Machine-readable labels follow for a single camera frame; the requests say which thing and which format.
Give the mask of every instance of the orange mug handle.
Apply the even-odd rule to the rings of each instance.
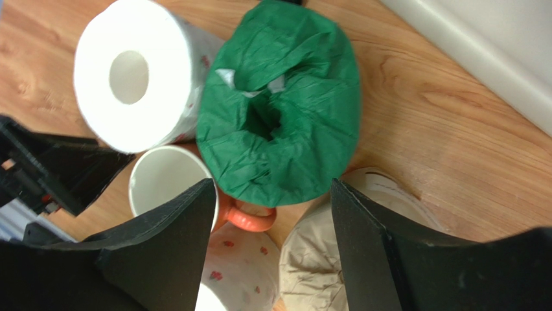
[[[226,218],[236,227],[250,232],[265,232],[272,228],[276,221],[276,209],[265,208],[268,215],[257,216],[246,213],[239,209],[236,201],[231,205]]]

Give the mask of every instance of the mug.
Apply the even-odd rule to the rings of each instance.
[[[209,239],[195,311],[272,311],[279,257],[266,233],[225,224]]]
[[[130,174],[128,197],[134,217],[150,211],[186,191],[205,178],[213,178],[201,160],[195,144],[167,145],[147,151]],[[215,184],[216,205],[211,232],[226,221],[251,232],[263,232],[274,224],[275,209],[266,209],[266,216],[240,210],[242,202],[222,192]]]

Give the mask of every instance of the green bag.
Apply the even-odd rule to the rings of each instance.
[[[196,138],[219,187],[266,207],[328,191],[358,141],[359,80],[334,22],[260,2],[220,49],[203,90]]]

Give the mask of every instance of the crumpled paper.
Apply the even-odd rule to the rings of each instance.
[[[267,207],[305,202],[346,169],[361,106],[343,31],[309,9],[265,0],[211,67],[196,139],[230,196]]]

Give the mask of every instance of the black mount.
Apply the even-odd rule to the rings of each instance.
[[[0,206],[19,198],[37,214],[54,202],[79,215],[134,158],[95,139],[32,133],[0,115]]]

